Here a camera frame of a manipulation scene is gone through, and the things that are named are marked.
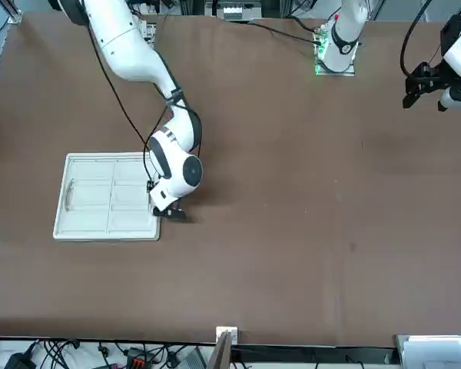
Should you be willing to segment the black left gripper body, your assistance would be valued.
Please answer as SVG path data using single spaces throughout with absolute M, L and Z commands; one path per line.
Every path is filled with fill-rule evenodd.
M 408 95 L 423 95 L 446 86 L 439 75 L 438 68 L 432 68 L 428 62 L 421 62 L 405 80 L 405 91 Z

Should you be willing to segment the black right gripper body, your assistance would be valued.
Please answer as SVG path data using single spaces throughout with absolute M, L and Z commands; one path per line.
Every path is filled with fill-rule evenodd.
M 153 207 L 152 214 L 155 217 L 166 218 L 169 221 L 186 221 L 187 215 L 181 207 L 181 200 L 172 202 L 163 211 L 159 210 L 156 206 Z

